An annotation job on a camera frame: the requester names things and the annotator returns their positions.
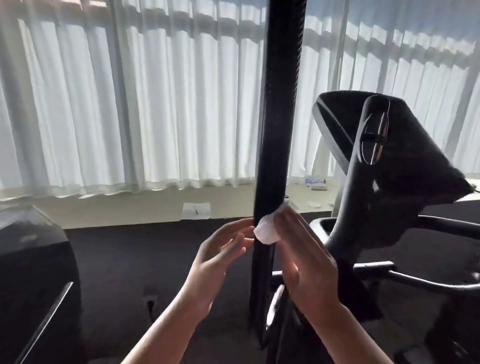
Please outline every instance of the curtain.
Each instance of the curtain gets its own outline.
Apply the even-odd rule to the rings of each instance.
[[[307,3],[289,182],[334,173],[318,94],[402,97],[480,173],[479,4]],[[0,198],[251,183],[266,0],[0,1]]]
[[[406,101],[466,174],[480,173],[480,2],[348,0],[338,88]]]

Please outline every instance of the white curtain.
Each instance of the white curtain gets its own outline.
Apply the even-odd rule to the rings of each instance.
[[[319,93],[404,98],[480,172],[479,4],[310,0],[289,181],[334,163]],[[255,177],[266,0],[0,1],[0,198]]]

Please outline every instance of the right hand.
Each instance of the right hand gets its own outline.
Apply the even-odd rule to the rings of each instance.
[[[307,222],[292,208],[274,216],[282,275],[293,302],[312,324],[322,324],[343,306],[336,262]]]

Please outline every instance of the black vertical post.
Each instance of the black vertical post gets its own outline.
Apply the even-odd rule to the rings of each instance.
[[[279,207],[285,196],[306,0],[270,0],[268,6],[255,225]],[[273,246],[255,239],[249,320],[260,343],[264,339],[273,256]]]

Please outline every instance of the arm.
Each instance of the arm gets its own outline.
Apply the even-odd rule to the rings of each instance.
[[[274,217],[283,279],[336,364],[393,364],[338,299],[336,262],[303,218]]]
[[[245,253],[253,239],[253,220],[222,226],[205,240],[187,280],[172,303],[153,323],[122,364],[178,364],[195,328],[209,313],[227,267]]]

